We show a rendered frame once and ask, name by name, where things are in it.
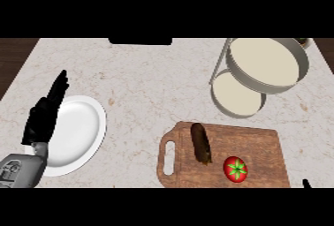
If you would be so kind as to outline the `black appliance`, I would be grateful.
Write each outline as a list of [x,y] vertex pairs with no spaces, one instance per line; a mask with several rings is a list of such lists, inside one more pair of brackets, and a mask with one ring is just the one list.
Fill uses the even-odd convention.
[[126,39],[126,38],[109,38],[113,44],[129,45],[172,45],[174,39]]

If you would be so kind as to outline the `red tomato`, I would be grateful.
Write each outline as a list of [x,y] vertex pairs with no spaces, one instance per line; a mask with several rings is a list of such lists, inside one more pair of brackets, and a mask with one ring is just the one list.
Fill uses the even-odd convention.
[[224,172],[231,182],[242,183],[246,180],[249,176],[249,167],[237,156],[231,156],[225,160]]

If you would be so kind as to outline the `brown wooden cutting board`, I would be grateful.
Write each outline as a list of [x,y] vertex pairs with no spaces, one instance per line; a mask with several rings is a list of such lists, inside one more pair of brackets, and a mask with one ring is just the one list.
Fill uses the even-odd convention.
[[[193,124],[193,122],[178,122],[162,137],[157,175],[165,187],[283,188],[290,186],[277,130],[203,124],[213,157],[213,162],[205,165],[196,159]],[[169,141],[175,143],[172,175],[163,172]],[[249,174],[242,183],[234,183],[225,174],[225,160],[231,156],[237,156],[246,162]]]

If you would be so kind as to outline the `brown elongated vegetable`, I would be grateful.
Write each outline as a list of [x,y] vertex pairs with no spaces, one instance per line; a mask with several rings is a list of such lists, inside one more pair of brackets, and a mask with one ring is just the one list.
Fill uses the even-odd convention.
[[211,144],[209,138],[206,135],[206,128],[200,123],[194,123],[191,126],[191,135],[193,135],[193,142],[196,148],[196,159],[208,165],[212,163],[212,151],[211,151]]

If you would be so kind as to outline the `white round plate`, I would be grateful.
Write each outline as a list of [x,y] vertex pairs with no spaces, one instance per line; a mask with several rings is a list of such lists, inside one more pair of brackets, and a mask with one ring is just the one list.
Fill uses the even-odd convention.
[[107,135],[107,112],[89,96],[69,96],[61,104],[49,143],[45,177],[73,173],[89,162]]

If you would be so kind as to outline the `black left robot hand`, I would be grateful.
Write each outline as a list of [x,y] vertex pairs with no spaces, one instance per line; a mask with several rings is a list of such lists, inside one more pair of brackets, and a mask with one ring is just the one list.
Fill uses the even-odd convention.
[[30,109],[23,145],[32,145],[36,142],[48,143],[51,141],[69,87],[67,71],[63,70],[54,81],[48,96],[39,99],[36,106]]

